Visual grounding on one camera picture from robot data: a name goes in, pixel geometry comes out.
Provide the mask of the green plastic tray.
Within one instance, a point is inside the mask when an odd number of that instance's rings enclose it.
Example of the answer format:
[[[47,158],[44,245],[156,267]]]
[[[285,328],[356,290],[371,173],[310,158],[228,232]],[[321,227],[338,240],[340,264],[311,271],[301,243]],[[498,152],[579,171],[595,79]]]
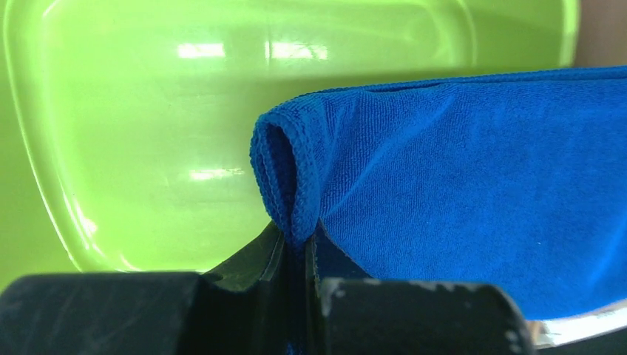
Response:
[[[256,119],[334,87],[567,67],[578,1],[3,1],[1,285],[207,271],[268,224]]]

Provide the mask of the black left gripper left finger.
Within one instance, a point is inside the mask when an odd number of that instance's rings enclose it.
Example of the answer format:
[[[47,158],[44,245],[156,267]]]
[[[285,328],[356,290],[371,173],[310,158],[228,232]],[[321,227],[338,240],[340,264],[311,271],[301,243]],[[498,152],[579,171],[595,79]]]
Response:
[[[39,274],[1,294],[3,354],[283,354],[285,244],[267,225],[212,270]]]

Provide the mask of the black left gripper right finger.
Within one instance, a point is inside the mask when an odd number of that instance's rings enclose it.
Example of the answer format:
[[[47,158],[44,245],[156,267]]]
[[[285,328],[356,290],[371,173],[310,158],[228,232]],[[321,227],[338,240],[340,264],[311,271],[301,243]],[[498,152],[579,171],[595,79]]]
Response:
[[[305,245],[309,354],[533,354],[526,322],[483,283],[371,277],[318,224]]]

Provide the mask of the pink hard-shell suitcase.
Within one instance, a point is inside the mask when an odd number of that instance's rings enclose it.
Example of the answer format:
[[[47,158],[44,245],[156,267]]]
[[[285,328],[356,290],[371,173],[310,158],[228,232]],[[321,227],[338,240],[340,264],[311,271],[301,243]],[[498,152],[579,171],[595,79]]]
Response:
[[[582,1],[576,67],[626,63],[626,2]],[[539,354],[625,354],[626,301],[572,317],[529,323]]]

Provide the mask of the blue towel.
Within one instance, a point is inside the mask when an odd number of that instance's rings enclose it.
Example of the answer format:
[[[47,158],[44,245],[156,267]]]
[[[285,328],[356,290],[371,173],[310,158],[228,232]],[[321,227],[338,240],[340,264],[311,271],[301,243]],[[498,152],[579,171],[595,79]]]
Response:
[[[489,283],[531,320],[626,298],[626,68],[328,89],[251,165],[297,259],[322,224],[382,279]]]

